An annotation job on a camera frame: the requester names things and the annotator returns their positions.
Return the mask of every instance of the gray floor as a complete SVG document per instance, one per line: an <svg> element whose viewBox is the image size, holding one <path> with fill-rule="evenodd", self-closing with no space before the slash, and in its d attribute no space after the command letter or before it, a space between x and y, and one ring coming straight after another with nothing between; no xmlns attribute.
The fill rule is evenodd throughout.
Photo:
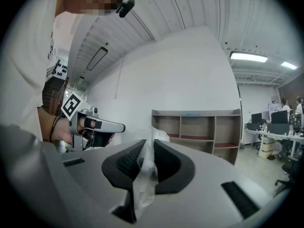
<svg viewBox="0 0 304 228"><path fill-rule="evenodd" d="M245 149L239 150L235 163L237 168L272 196L276 194L278 187L281 185L279 183L278 186L275 186L276 180L288 180L288 175L284 175L282 170L282 165L286 159L279 160L277 156L280 148L280 143L276 143L273 152L275 159L270 161L258 157L258 150L255 146L246 146Z"/></svg>

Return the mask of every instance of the person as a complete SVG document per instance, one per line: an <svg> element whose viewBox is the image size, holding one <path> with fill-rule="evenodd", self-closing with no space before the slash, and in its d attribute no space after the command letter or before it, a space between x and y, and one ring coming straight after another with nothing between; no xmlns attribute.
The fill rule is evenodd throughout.
<svg viewBox="0 0 304 228"><path fill-rule="evenodd" d="M301 118L302 118L301 128L303 128L304 127L304 117L303 117L303 105L302 105L301 101L302 101L302 99L298 96L296 98L297 107L296 107L295 113L301 114Z"/></svg>
<svg viewBox="0 0 304 228"><path fill-rule="evenodd" d="M53 23L63 12L99 15L118 9L123 0L28 0L12 22L0 52L0 121L18 125L48 140L55 116L41 106L47 66L54 55ZM78 120L78 130L84 118ZM51 140L72 143L68 120L60 119Z"/></svg>
<svg viewBox="0 0 304 228"><path fill-rule="evenodd" d="M283 107L280 111L287 111L287 118L289 121L290 107L288 105L288 100L285 98L282 98L282 105L283 105Z"/></svg>

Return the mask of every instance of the white t-shirt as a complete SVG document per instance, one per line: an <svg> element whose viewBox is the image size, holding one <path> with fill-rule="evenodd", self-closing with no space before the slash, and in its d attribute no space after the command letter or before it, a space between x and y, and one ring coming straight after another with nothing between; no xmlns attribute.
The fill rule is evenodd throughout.
<svg viewBox="0 0 304 228"><path fill-rule="evenodd" d="M287 111L287 118L289 121L290 107L287 105L284 105L280 111Z"/></svg>
<svg viewBox="0 0 304 228"><path fill-rule="evenodd" d="M42 140L37 107L43 105L53 55L57 0L28 0L16 15L0 53L0 124L15 124Z"/></svg>
<svg viewBox="0 0 304 228"><path fill-rule="evenodd" d="M301 117L302 117L302 127L304 127L304 116L303 116L303 109L302 109L302 105L301 104L299 104L296 107L296 113L297 114L301 114Z"/></svg>

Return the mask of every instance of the fluorescent light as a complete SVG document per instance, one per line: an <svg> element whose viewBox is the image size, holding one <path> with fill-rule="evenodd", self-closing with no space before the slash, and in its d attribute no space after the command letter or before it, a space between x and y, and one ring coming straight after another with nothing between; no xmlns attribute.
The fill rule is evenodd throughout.
<svg viewBox="0 0 304 228"><path fill-rule="evenodd" d="M256 61L256 62L262 62L262 63L266 62L268 59L267 57L262 57L262 56L250 54L250 53L240 53L240 52L231 52L230 58L239 59L239 60Z"/></svg>
<svg viewBox="0 0 304 228"><path fill-rule="evenodd" d="M80 78L78 79L77 84L78 84L78 85L81 85L81 83L82 83L82 81L83 81L84 79L85 79L84 77L80 77Z"/></svg>
<svg viewBox="0 0 304 228"><path fill-rule="evenodd" d="M93 68L99 63L101 59L108 53L108 50L104 47L100 47L100 49L95 53L94 57L91 59L89 64L86 66L87 70L92 71Z"/></svg>
<svg viewBox="0 0 304 228"><path fill-rule="evenodd" d="M292 65L292 64L287 63L287 62L284 62L284 63L282 63L281 65L282 65L282 66L285 66L285 67L288 67L288 68L291 68L291 69L293 69L293 70L295 70L296 68L298 68L297 66Z"/></svg>

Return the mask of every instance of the white ceiling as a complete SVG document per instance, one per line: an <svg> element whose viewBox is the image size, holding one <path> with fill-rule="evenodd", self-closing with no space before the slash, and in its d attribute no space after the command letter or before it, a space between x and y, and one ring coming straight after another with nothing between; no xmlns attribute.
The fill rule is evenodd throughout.
<svg viewBox="0 0 304 228"><path fill-rule="evenodd" d="M240 85L279 86L304 71L280 66L284 61L301 66L300 36L275 0L135 0L124 19L83 16L69 55L68 76L91 82L125 53L169 33L208 26L226 53ZM92 70L86 66L101 47L108 54ZM266 55L266 63L231 60L231 51Z"/></svg>

